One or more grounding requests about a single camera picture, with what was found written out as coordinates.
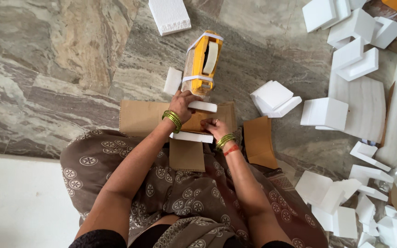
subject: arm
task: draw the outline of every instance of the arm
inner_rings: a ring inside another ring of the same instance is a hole
[[[201,121],[203,129],[211,132],[219,140],[228,134],[228,128],[222,121],[207,119]],[[234,141],[229,141],[223,147],[223,152],[235,145]],[[231,170],[237,198],[243,208],[249,232],[256,248],[264,244],[279,240],[292,244],[289,237],[278,224],[272,207],[249,169],[243,155],[239,150],[233,151],[226,156],[226,162]]]
[[[177,91],[168,109],[185,123],[194,111],[187,108],[188,104],[200,100],[200,97],[192,95],[190,91]],[[101,189],[76,238],[92,230],[109,229],[118,232],[128,243],[131,201],[175,127],[169,118],[164,118],[127,155]]]

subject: red thread bracelet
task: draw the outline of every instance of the red thread bracelet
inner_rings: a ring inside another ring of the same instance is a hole
[[[238,145],[237,144],[235,144],[235,145],[233,145],[227,152],[225,152],[223,155],[226,157],[226,155],[228,155],[229,153],[231,153],[231,152],[233,152],[233,151],[236,151],[236,150],[238,150],[239,148],[238,148]]]

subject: white floor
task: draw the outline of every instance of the white floor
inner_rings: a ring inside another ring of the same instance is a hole
[[[78,229],[58,160],[0,155],[0,248],[68,247]]]

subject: right hand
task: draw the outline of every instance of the right hand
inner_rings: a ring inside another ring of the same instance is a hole
[[[221,120],[209,118],[200,121],[200,125],[202,131],[209,131],[214,135],[214,138],[217,141],[229,133],[228,126],[226,126],[226,123]]]
[[[190,90],[187,90],[185,92],[178,90],[173,96],[171,103],[169,104],[168,110],[176,113],[182,121],[182,124],[185,124],[185,122],[187,122],[191,118],[191,115],[196,112],[193,109],[189,109],[188,105],[193,101],[202,100],[203,99],[201,97],[193,95]]]

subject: grey marble floor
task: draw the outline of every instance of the grey marble floor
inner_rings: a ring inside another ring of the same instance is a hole
[[[333,49],[328,31],[306,32],[309,1],[184,0],[192,29],[161,37],[147,0],[0,0],[0,153],[59,158],[82,132],[118,129],[120,99],[169,102],[168,68],[183,70],[206,30],[224,37],[211,100],[235,101],[239,125],[259,117],[249,93],[269,80],[303,100],[326,97]],[[369,76],[388,90],[397,55],[380,50],[379,59]],[[302,108],[272,121],[294,182],[305,170],[341,180],[364,165],[349,155],[357,138],[301,126]]]

